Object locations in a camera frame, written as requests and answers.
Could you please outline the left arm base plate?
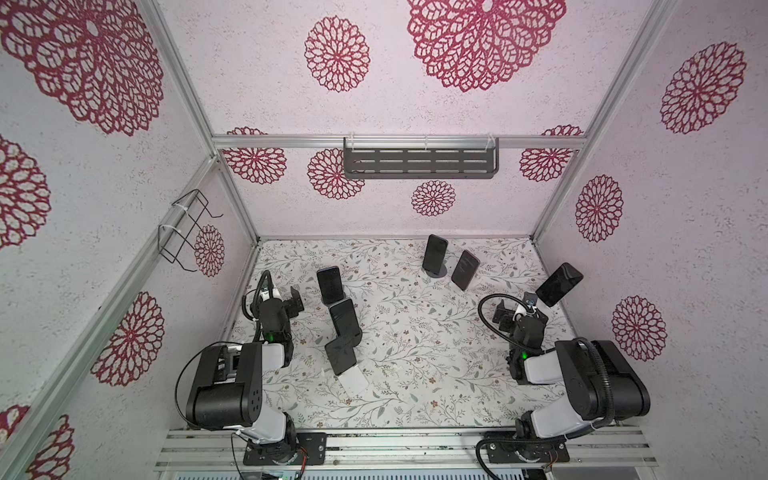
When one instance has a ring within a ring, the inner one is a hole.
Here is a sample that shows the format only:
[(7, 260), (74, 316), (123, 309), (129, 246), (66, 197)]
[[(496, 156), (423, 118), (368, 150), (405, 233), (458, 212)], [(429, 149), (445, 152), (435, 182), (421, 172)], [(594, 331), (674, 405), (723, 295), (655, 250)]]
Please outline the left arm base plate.
[(325, 462), (328, 435), (324, 432), (297, 433), (270, 444), (249, 442), (242, 463), (245, 466), (316, 466)]

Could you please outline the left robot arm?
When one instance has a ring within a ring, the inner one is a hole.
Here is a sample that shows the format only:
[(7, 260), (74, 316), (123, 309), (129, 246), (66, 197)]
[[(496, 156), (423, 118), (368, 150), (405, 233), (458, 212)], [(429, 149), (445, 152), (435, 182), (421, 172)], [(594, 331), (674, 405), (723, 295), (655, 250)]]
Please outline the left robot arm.
[(294, 287), (282, 298), (265, 270), (241, 307), (255, 325), (253, 340), (216, 341), (196, 353), (189, 360), (197, 364), (189, 394), (175, 402), (177, 413), (191, 428), (229, 430), (251, 445), (292, 453), (298, 448), (294, 422), (265, 403), (263, 376), (290, 365), (291, 320), (304, 311), (302, 298)]

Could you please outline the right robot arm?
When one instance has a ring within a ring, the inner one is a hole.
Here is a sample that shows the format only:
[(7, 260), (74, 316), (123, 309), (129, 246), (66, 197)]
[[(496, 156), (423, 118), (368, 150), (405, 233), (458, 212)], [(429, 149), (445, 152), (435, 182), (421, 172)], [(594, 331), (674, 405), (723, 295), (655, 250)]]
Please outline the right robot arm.
[(477, 313), (485, 327), (508, 343), (513, 380), (565, 387), (564, 396), (516, 420), (513, 442), (559, 444), (650, 412), (647, 387), (613, 342), (576, 337), (543, 349), (548, 317), (530, 297), (490, 294), (478, 302)]

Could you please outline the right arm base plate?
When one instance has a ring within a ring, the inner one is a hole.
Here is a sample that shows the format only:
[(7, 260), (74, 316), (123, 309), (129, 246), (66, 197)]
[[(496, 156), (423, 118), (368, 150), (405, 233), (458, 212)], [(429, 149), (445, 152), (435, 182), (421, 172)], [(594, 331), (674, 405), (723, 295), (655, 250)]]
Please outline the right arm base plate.
[(571, 460), (561, 437), (517, 438), (512, 432), (487, 432), (486, 450), (491, 463), (567, 463)]

